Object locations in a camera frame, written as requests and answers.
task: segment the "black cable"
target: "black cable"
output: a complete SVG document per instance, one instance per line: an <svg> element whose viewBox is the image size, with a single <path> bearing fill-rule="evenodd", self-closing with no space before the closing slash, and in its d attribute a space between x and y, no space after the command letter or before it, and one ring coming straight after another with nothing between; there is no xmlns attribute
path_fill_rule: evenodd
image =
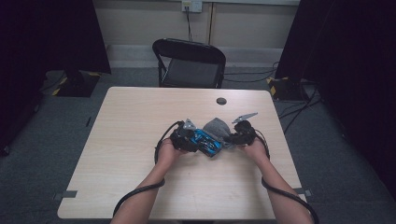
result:
<svg viewBox="0 0 396 224"><path fill-rule="evenodd" d="M283 133L286 133L290 127L290 125L297 119L297 117L301 114L301 112L303 112L304 109L306 109L308 107L308 105L311 103L312 99L314 99L315 97L315 93L317 93L317 89L315 88L314 93L312 93L312 96L309 98L308 102L306 102L306 104L298 110L298 113L296 114L296 116L294 116L294 118L291 120L291 122L288 124L288 126L286 126L285 131L283 131Z"/></svg>
<svg viewBox="0 0 396 224"><path fill-rule="evenodd" d="M312 103L312 104L309 105L309 106L316 105L316 104L319 103L319 102L321 102L320 99L317 100L316 102ZM291 112L289 112L289 113L287 113L287 114L285 114L285 115L280 116L279 119L283 119L283 118L285 118L285 117L287 117L287 116L289 116L289 115L295 114L295 113L299 112L300 110L301 110L301 108L296 109L296 110L293 110L293 111L291 111Z"/></svg>
<svg viewBox="0 0 396 224"><path fill-rule="evenodd" d="M279 62L273 63L273 67L272 67L273 70L271 70L271 71L266 71L266 72L248 72L248 73L225 73L224 75L231 76L231 75L255 75L255 74L273 73L273 72L275 72L276 69L277 69L277 68L275 68L275 65L276 65L277 63L279 63Z"/></svg>
<svg viewBox="0 0 396 224"><path fill-rule="evenodd" d="M267 79L268 77L270 77L274 73L274 71L275 70L272 70L271 71L272 73L270 75L268 75L266 77L263 77L263 78L260 78L260 79L256 79L256 80L239 81L239 80L232 80L232 79L227 79L227 78L224 78L223 80L224 81L231 81L231 82L259 82L259 81L263 81L263 80Z"/></svg>
<svg viewBox="0 0 396 224"><path fill-rule="evenodd" d="M244 72L244 73L224 73L224 76L238 76L238 75L257 75L257 74L267 74L275 72L276 68L266 72Z"/></svg>
<svg viewBox="0 0 396 224"><path fill-rule="evenodd" d="M214 8L214 3L212 2L212 3L210 3L211 4L211 6L209 7L210 8L210 22L209 22L209 37L208 37L208 40L207 40L207 43L211 43L212 42L212 24L214 23L213 22L213 8Z"/></svg>
<svg viewBox="0 0 396 224"><path fill-rule="evenodd" d="M174 124L172 124L172 125L166 130L166 132L163 134L163 136L161 137L160 141L158 141L158 144L157 144L157 146L155 147L155 152L154 152L154 163L155 163L155 164L157 164L157 161L158 161L158 154L159 154L159 151L160 151L160 148L161 148L161 144L162 144L162 142L163 142L163 139L165 138L165 136L169 133L169 131L170 131L175 125L180 124L180 123L181 123L181 121L177 121L177 122L175 122ZM136 195L136 194L138 194L138 193L141 193L141 192L143 192L143 191L150 190L150 189L158 189L158 188L162 187L164 184L165 184L165 179L163 179L160 183L156 183L156 184L153 184L153 185L144 186L144 187L141 187L141 188L139 188L139 189L134 189L134 190L132 190L131 192L125 194L125 195L119 200L119 202L117 203L116 207L114 208L113 216L116 215L117 211L119 211L119 209L120 209L120 207L122 206L122 204L123 204L126 200L128 200L129 198L131 198L132 196L134 196L134 195Z"/></svg>
<svg viewBox="0 0 396 224"><path fill-rule="evenodd" d="M266 72L260 72L260 73L259 72L252 72L252 73L226 73L226 74L224 74L224 75L227 75L227 76L231 76L231 75L255 75L255 74L271 73L267 77L263 77L263 78L256 79L256 80L248 80L248 81L239 81L239 80L232 80L232 79L227 79L227 78L224 78L223 80L231 81L231 82L259 82L259 81L263 81L263 80L267 79L268 77L270 77L276 71L275 64L277 64L277 63L279 63L279 62L273 63L273 67L272 67L273 69L270 70L270 71L266 71Z"/></svg>
<svg viewBox="0 0 396 224"><path fill-rule="evenodd" d="M272 186L270 186L267 182L265 182L264 178L262 178L262 186L265 187L268 190L271 190L274 193L280 194L282 196L285 196L287 198L290 198L292 200L294 200L295 202L301 204L302 206L304 206L306 209L308 209L308 211L311 213L312 218L314 219L314 223L315 224L319 224L319 217L318 214L315 212L314 208L309 205L309 203L306 203L304 200L302 200L300 197L289 193L285 190L282 189L276 189Z"/></svg>
<svg viewBox="0 0 396 224"><path fill-rule="evenodd" d="M286 110L288 110L288 109L290 109L292 107L298 106L298 105L303 105L303 104L304 104L304 102L300 102L300 103L296 103L295 105L290 105L290 106L284 108L282 110L282 112L278 115L278 117L281 117L286 112Z"/></svg>
<svg viewBox="0 0 396 224"><path fill-rule="evenodd" d="M190 28L190 8L189 7L184 7L186 10L186 15L187 15L187 23L189 24L189 40L192 42L192 34L191 34L191 28Z"/></svg>
<svg viewBox="0 0 396 224"><path fill-rule="evenodd" d="M267 145L267 142L265 141L264 135L259 131L259 130L255 130L256 131L256 136L260 139L260 141L262 142L262 145L265 148L268 160L270 159L270 153L269 153L269 148ZM317 213L315 212L315 210L312 208L311 205L309 205L308 203L306 203L304 200L302 200L299 196L296 196L292 193L289 193L285 190L282 189L277 189L274 188L272 186L270 186L267 182L265 182L264 178L262 177L262 186L265 187L268 190L271 190L274 193L280 194L284 197L290 198L292 200L294 200L295 202L301 204L302 206L304 206L306 209L308 209L308 211L311 213L312 218L314 219L314 223L315 224L319 224L319 218Z"/></svg>

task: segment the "wooden table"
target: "wooden table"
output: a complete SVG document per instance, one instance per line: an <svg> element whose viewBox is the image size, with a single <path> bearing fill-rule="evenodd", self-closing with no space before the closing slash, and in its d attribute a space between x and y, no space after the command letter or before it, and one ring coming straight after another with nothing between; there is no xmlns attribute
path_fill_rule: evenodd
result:
<svg viewBox="0 0 396 224"><path fill-rule="evenodd" d="M217 104L223 97L226 105ZM270 148L271 161L293 188L300 188L279 119L267 91L113 87L92 127L63 198L60 218L112 218L119 199L134 189L154 165L154 147L177 120L191 119L203 128L214 118L229 124L249 119ZM179 159L166 176L150 219L275 218L261 173L237 148L210 159L202 152Z"/></svg>

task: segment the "chair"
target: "chair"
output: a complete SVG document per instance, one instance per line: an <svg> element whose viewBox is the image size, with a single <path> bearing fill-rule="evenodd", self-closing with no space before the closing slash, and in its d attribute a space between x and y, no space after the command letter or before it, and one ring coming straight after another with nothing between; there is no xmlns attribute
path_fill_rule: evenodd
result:
<svg viewBox="0 0 396 224"><path fill-rule="evenodd" d="M221 88L226 59L219 49L171 38L155 41L152 49L158 59L160 87ZM163 58L171 59L168 67Z"/></svg>

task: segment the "wall outlet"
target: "wall outlet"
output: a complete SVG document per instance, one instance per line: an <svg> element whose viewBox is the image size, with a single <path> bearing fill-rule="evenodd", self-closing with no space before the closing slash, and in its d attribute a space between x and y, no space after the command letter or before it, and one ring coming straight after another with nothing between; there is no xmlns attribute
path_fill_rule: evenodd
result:
<svg viewBox="0 0 396 224"><path fill-rule="evenodd" d="M181 11L202 12L202 1L181 1Z"/></svg>
<svg viewBox="0 0 396 224"><path fill-rule="evenodd" d="M192 2L191 1L181 1L181 11L187 11L186 7L189 11L192 11Z"/></svg>

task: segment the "black curtain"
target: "black curtain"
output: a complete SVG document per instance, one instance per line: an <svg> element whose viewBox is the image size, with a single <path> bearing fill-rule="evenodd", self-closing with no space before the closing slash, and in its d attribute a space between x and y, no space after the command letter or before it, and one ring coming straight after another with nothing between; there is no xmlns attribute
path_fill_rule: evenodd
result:
<svg viewBox="0 0 396 224"><path fill-rule="evenodd" d="M302 0L276 78L316 81L396 198L396 2Z"/></svg>
<svg viewBox="0 0 396 224"><path fill-rule="evenodd" d="M0 45L0 147L49 70L111 73L92 0L0 1Z"/></svg>

